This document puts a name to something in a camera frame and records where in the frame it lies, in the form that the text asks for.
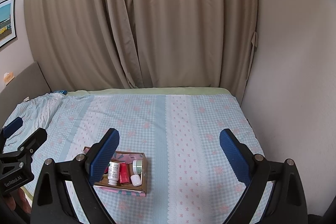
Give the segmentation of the person's left hand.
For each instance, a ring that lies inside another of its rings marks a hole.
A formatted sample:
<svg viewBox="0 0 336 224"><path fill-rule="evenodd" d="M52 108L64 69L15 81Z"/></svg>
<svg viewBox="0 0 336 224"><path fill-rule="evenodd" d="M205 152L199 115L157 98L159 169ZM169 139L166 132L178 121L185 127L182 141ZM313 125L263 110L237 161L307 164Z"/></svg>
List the person's left hand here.
<svg viewBox="0 0 336 224"><path fill-rule="evenodd" d="M29 204L29 201L22 188L14 191L14 197L9 195L3 200L11 210L15 210L16 206L18 205L25 213L31 213L31 205Z"/></svg>

